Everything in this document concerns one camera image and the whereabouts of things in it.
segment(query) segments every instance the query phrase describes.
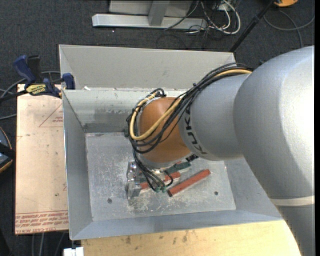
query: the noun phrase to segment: light wood surface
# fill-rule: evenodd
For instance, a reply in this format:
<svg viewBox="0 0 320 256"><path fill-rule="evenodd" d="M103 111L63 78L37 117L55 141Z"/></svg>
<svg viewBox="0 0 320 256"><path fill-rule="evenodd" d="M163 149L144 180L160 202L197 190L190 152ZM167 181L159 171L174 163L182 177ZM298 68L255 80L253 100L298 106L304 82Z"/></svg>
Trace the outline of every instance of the light wood surface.
<svg viewBox="0 0 320 256"><path fill-rule="evenodd" d="M300 256L284 220L81 241L85 256Z"/></svg>

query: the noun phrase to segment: clamp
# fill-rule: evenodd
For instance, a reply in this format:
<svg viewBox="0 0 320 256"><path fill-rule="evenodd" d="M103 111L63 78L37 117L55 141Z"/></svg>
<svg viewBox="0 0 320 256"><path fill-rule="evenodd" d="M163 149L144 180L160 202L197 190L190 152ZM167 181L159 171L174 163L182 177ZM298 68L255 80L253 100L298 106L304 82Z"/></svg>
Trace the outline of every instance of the clamp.
<svg viewBox="0 0 320 256"><path fill-rule="evenodd" d="M51 84L48 78L42 77L39 56L27 58L26 55L22 55L14 61L13 67L21 77L26 79L24 93L32 96L48 95L61 98L61 90ZM70 73L63 74L62 81L64 82L63 89L75 89L75 81Z"/></svg>

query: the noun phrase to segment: blue clamp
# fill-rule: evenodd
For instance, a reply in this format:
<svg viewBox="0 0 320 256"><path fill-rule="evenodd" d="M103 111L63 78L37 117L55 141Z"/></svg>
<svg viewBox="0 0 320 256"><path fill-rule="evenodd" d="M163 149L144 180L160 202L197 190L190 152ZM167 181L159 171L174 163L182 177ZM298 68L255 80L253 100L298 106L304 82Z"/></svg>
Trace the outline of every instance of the blue clamp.
<svg viewBox="0 0 320 256"><path fill-rule="evenodd" d="M54 84L51 84L48 78L44 78L42 82L36 82L36 76L27 64L26 55L18 57L14 61L13 67L20 76L26 79L27 83L24 86L24 90L30 95L61 97L61 90L56 88ZM63 74L62 80L65 82L66 89L74 90L76 88L74 78L70 73Z"/></svg>

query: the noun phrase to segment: yellow cable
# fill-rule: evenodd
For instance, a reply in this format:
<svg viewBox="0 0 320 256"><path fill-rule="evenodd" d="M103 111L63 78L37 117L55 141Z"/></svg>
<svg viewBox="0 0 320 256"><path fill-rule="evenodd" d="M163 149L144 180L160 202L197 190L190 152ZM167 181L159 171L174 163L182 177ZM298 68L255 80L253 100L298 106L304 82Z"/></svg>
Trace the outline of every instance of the yellow cable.
<svg viewBox="0 0 320 256"><path fill-rule="evenodd" d="M232 70L227 70L227 71L221 72L221 73L219 73L219 74L216 74L216 75L214 76L214 78L215 78L215 77L222 76L222 75L226 75L226 74L231 74L231 73L251 74L252 71L246 70L246 69L232 69Z"/></svg>
<svg viewBox="0 0 320 256"><path fill-rule="evenodd" d="M136 116L137 116L137 113L138 113L138 109L143 105L145 104L147 101L151 100L152 98L154 98L156 96L156 93L153 93L151 94L149 97L141 100L137 106L135 107L134 109L134 112L132 114L132 117L131 117L131 120L130 120L130 128L129 128L129 132L130 132L130 136L132 138L136 137L135 134L134 134L134 125L135 125L135 120L136 120Z"/></svg>
<svg viewBox="0 0 320 256"><path fill-rule="evenodd" d="M169 109L167 109L166 112L164 112L164 114L149 128L149 130L147 130L144 134L142 134L140 136L135 136L134 132L133 132L135 118L137 115L137 114L135 114L136 112L134 112L135 115L132 115L131 122L130 122L130 136L131 136L131 138L136 141L142 141L145 138L147 138L155 129L157 129L159 124L176 109L176 107L178 106L178 104L181 100L182 100L182 98L177 99L176 102Z"/></svg>
<svg viewBox="0 0 320 256"><path fill-rule="evenodd" d="M233 70L227 70L227 71L221 72L219 74L216 74L214 77L219 77L219 76L231 74L231 73L250 74L250 73L252 73L252 71L249 71L246 69L233 69ZM138 105L136 106L135 110L137 110L145 102L152 99L153 97L154 96L150 96L147 99L140 101L138 103ZM142 140L146 139L155 129L157 129L159 124L176 109L176 107L178 106L178 104L181 100L182 100L182 98L177 99L177 101L169 109L167 109L166 112L144 134L142 134L140 136L135 136L135 134L134 134L134 125L135 125L135 120L136 120L136 116L137 116L137 111L134 111L134 113L132 114L132 117L131 117L130 129L129 129L129 133L130 133L131 138L135 141L142 141Z"/></svg>

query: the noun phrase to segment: yellow label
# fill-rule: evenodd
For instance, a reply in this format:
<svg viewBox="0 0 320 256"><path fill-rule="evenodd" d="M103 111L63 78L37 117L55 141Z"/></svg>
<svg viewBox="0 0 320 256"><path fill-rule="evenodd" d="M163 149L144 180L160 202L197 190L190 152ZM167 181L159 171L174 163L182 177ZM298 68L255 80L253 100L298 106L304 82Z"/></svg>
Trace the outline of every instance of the yellow label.
<svg viewBox="0 0 320 256"><path fill-rule="evenodd" d="M39 93L42 93L42 92L45 92L46 91L46 88L40 88L40 89L37 89L37 90L33 90L31 93L33 95L35 94L39 94Z"/></svg>
<svg viewBox="0 0 320 256"><path fill-rule="evenodd" d="M31 84L27 89L26 91L28 93L32 93L34 91L38 91L41 89L41 92L44 92L46 89L46 85L43 84L43 83L39 83L39 84Z"/></svg>

